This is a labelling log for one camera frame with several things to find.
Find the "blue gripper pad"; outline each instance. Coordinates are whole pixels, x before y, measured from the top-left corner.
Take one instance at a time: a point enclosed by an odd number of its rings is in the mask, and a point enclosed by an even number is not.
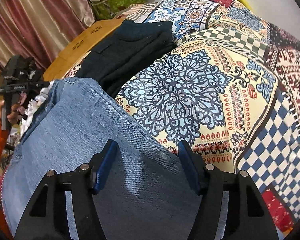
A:
[[[96,157],[94,159],[96,164],[91,168],[90,177],[94,184],[93,188],[97,193],[105,187],[112,163],[117,154],[120,154],[120,148],[117,142],[108,140],[102,152],[92,157],[92,159]]]
[[[204,178],[203,167],[205,163],[202,157],[193,153],[185,140],[178,145],[178,157],[191,189],[200,195],[204,187],[202,179]]]

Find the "blue and white checkered pattern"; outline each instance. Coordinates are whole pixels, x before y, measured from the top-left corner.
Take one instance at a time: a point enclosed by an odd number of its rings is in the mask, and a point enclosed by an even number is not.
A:
[[[296,219],[300,218],[300,135],[289,112],[289,101],[279,95],[269,121],[239,161],[263,192],[272,184]]]

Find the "human hand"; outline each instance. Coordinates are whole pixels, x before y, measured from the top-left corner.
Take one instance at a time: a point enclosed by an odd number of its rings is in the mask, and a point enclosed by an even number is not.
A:
[[[4,105],[4,100],[0,101],[0,119],[2,117],[2,108]],[[11,125],[14,125],[15,123],[18,122],[18,117],[19,117],[19,112],[17,111],[17,109],[20,107],[19,104],[15,104],[11,107],[11,114],[9,114],[7,116],[9,122],[11,123]]]

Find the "green storage box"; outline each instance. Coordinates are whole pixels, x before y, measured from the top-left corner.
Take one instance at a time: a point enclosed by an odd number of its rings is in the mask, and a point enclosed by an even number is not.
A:
[[[130,5],[146,3],[146,0],[100,0],[90,1],[90,3],[97,20],[108,20]]]

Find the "mandala pattern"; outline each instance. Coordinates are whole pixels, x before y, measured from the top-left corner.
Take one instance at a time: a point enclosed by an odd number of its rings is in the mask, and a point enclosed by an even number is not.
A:
[[[225,125],[219,94],[232,77],[209,64],[210,59],[205,50],[184,58],[169,54],[165,62],[139,72],[119,95],[138,108],[133,118],[152,136],[165,129],[167,140],[193,144],[201,125]]]
[[[239,132],[248,143],[278,84],[261,63],[248,58],[240,47],[233,49],[236,43],[211,42],[228,36],[217,32],[209,39],[202,32],[200,37],[194,34],[194,41],[185,38],[170,54],[139,72],[116,100],[173,153],[186,140],[208,162],[233,172],[233,157],[244,147],[234,146],[232,135]],[[229,147],[218,144],[221,139]]]
[[[178,39],[204,29],[217,6],[211,0],[163,0],[144,22],[171,21],[172,35]]]

